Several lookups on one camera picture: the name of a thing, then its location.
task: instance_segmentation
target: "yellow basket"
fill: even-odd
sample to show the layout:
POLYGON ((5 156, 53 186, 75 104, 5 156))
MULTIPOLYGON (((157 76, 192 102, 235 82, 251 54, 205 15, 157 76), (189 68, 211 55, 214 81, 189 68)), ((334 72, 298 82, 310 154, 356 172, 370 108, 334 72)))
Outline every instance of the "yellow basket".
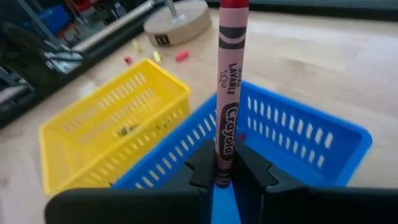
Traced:
POLYGON ((109 187, 189 115, 189 92, 145 59, 48 120, 44 192, 109 187))

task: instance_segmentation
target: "round base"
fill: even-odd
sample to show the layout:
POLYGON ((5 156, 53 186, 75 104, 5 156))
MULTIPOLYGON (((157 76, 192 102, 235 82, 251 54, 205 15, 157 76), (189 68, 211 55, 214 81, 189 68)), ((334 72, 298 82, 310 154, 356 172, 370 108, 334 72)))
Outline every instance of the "round base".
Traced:
POLYGON ((175 3, 177 17, 163 7, 144 24, 144 29, 153 46, 180 44, 203 32, 211 24, 209 8, 205 1, 182 1, 175 3))

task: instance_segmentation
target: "blue object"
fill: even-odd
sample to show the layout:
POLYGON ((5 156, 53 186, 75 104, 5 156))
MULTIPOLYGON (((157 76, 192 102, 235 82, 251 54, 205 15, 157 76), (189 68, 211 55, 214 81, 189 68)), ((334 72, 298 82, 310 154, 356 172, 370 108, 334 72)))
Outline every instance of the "blue object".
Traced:
MULTIPOLYGON (((213 95, 113 188, 150 188, 143 177, 154 187, 166 183, 205 139, 214 139, 215 109, 213 95), (158 180, 150 170, 159 176, 158 180)), ((306 184, 320 186, 346 185, 372 143, 371 135, 355 124, 248 82, 243 82, 241 88, 238 132, 246 133, 247 146, 280 169, 306 184)), ((228 209, 224 206, 223 212, 217 212, 216 205, 234 201, 230 191, 215 187, 213 223, 239 221, 234 203, 225 203, 228 209)))
MULTIPOLYGON (((54 35, 70 22, 69 15, 61 4, 44 9, 42 12, 38 13, 37 17, 42 20, 54 35)), ((24 22, 22 25, 31 29, 31 27, 34 26, 33 23, 33 21, 29 21, 24 22)))

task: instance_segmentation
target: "wooden floor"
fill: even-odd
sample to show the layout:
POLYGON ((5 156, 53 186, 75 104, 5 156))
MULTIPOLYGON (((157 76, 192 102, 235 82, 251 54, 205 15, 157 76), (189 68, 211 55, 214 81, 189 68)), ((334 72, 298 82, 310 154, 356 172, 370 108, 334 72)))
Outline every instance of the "wooden floor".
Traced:
MULTIPOLYGON (((195 40, 159 49, 162 66, 192 88, 198 107, 216 89, 218 11, 213 27, 195 40), (187 49, 190 58, 175 63, 187 49)), ((0 223, 43 223, 38 128, 154 50, 119 49, 58 93, 0 131, 0 223)), ((243 78, 369 130, 373 146, 350 185, 398 187, 398 24, 251 12, 243 78)))

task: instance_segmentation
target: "red crayon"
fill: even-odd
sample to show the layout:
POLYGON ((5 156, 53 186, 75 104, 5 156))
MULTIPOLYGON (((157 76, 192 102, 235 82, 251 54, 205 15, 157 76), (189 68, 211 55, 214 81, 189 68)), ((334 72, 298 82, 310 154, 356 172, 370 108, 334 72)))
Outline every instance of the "red crayon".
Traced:
POLYGON ((220 1, 215 183, 231 182, 249 0, 220 1))

